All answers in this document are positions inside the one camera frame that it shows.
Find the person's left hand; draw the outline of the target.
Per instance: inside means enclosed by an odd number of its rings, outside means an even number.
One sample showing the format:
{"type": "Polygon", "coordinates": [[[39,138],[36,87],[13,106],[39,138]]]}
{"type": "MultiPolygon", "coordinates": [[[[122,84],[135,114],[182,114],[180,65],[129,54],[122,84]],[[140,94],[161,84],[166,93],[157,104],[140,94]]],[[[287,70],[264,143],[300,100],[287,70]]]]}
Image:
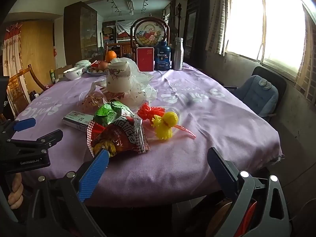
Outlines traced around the person's left hand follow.
{"type": "Polygon", "coordinates": [[[16,173],[12,181],[12,191],[8,196],[8,204],[11,210],[17,209],[23,202],[23,183],[21,173],[16,173]]]}

